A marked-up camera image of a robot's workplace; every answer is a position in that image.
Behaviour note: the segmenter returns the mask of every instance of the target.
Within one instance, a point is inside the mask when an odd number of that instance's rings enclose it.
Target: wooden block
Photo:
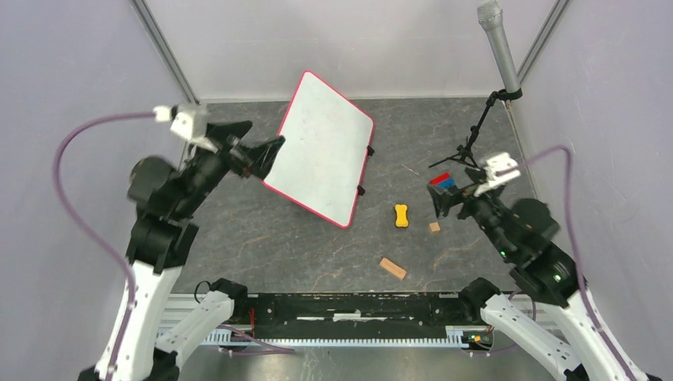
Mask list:
[[[399,267],[397,264],[392,263],[389,259],[383,258],[379,266],[386,269],[392,275],[395,275],[398,279],[402,280],[406,276],[406,270]]]
[[[430,229],[431,233],[437,233],[441,230],[440,229],[440,224],[438,224],[436,222],[431,222],[430,225],[428,225],[428,229]]]

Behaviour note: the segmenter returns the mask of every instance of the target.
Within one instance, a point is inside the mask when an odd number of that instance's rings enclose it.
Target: microphone stand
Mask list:
[[[490,110],[493,105],[495,105],[495,101],[513,101],[514,99],[519,99],[523,95],[523,91],[521,89],[514,91],[513,93],[508,93],[507,90],[502,89],[500,91],[494,91],[490,93],[490,96],[486,100],[486,108],[484,109],[482,113],[482,117],[479,119],[479,122],[477,125],[473,125],[470,127],[470,137],[467,138],[467,143],[463,146],[462,144],[459,145],[456,148],[457,153],[455,153],[452,156],[449,156],[445,159],[442,159],[434,164],[431,164],[428,168],[435,167],[436,165],[442,164],[445,161],[456,161],[457,163],[467,165],[468,167],[474,167],[478,168],[479,165],[477,165],[477,162],[475,161],[475,158],[472,154],[472,145],[477,141],[477,137],[479,137],[479,130],[482,128],[482,124],[484,119],[486,119],[486,115],[488,114],[488,110]]]

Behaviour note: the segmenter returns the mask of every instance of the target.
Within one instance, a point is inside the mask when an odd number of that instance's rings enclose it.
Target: metal frame bar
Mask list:
[[[547,20],[544,21],[540,32],[537,34],[537,37],[535,37],[533,45],[528,50],[528,53],[524,58],[524,62],[521,64],[521,68],[519,68],[519,79],[522,82],[525,81],[528,73],[530,73],[531,68],[537,61],[537,57],[540,55],[542,49],[547,44],[549,37],[552,35],[554,28],[559,23],[561,16],[563,16],[563,12],[565,12],[567,5],[570,2],[571,0],[556,0],[556,3],[547,16]]]
[[[140,21],[143,23],[145,30],[147,30],[148,35],[152,39],[152,43],[154,44],[154,46],[156,46],[156,49],[159,51],[161,58],[168,67],[171,76],[178,84],[178,87],[180,88],[180,91],[183,93],[185,99],[190,103],[198,103],[199,100],[196,94],[194,93],[194,90],[190,86],[189,81],[187,81],[187,77],[185,76],[183,70],[180,68],[178,61],[175,59],[171,47],[168,46],[166,39],[163,37],[161,29],[159,28],[159,25],[156,23],[154,17],[152,16],[152,12],[148,7],[147,2],[145,0],[130,0],[130,2],[133,8],[138,13],[138,17],[140,18]]]

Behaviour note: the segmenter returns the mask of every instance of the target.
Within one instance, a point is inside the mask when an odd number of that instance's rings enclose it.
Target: silver microphone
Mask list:
[[[519,75],[514,67],[510,45],[502,27],[502,8],[495,0],[487,0],[477,9],[479,24],[486,31],[490,48],[495,56],[500,76],[508,93],[515,93],[521,89]]]

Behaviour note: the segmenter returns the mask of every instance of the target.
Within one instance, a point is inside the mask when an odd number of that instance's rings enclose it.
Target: white wall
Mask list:
[[[483,0],[147,0],[200,99],[289,99],[315,71],[348,97],[483,96],[503,88]],[[501,0],[517,66],[554,0]]]
[[[52,157],[77,125],[181,96],[124,0],[0,0],[0,379],[75,380],[105,348],[123,278],[56,200]],[[63,183],[86,221],[124,251],[129,172],[181,144],[152,121],[75,139]]]
[[[574,148],[586,277],[629,355],[664,379],[673,375],[671,14],[673,3],[656,0],[572,2],[513,103],[528,154]],[[533,169],[560,221],[561,162]]]

